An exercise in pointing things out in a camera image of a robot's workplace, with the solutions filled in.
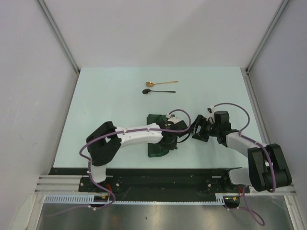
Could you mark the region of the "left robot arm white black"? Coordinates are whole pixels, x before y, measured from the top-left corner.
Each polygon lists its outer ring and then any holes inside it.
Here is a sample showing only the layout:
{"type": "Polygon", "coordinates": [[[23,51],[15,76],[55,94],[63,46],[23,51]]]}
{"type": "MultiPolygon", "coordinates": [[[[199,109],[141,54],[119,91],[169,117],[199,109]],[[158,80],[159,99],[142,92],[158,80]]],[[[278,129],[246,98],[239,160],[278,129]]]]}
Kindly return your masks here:
{"type": "Polygon", "coordinates": [[[106,186],[106,165],[119,149],[138,144],[157,144],[166,150],[177,148],[177,138],[188,132],[185,121],[177,117],[140,127],[116,127],[111,121],[103,123],[86,139],[90,154],[89,186],[102,191],[106,186]]]}

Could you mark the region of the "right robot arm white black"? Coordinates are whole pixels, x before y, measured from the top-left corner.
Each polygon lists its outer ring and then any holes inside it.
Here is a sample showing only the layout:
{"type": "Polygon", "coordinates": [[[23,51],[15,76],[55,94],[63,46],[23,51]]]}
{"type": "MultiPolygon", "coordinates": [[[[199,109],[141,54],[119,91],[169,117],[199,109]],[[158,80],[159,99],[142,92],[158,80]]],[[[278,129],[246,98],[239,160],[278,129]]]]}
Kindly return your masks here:
{"type": "Polygon", "coordinates": [[[257,142],[233,129],[227,111],[212,112],[209,118],[198,115],[190,133],[192,138],[204,142],[214,137],[219,144],[247,158],[248,167],[230,169],[228,176],[221,180],[226,192],[233,192],[238,185],[252,186],[258,192],[274,192],[292,184],[281,146],[257,142]]]}

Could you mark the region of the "dark green cloth napkin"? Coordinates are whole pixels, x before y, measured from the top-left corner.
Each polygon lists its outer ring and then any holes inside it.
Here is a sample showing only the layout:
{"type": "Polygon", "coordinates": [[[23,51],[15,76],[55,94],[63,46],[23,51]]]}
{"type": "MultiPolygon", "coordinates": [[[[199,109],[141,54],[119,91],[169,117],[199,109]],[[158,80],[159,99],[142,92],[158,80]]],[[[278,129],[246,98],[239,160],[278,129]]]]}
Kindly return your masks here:
{"type": "MultiPolygon", "coordinates": [[[[162,124],[162,128],[166,128],[166,115],[154,115],[154,114],[149,114],[146,118],[147,124],[151,123],[157,123],[158,125],[162,124]]],[[[158,143],[153,144],[149,143],[147,144],[148,147],[148,157],[149,158],[154,158],[154,157],[163,157],[167,155],[170,151],[163,150],[158,143]]]]}

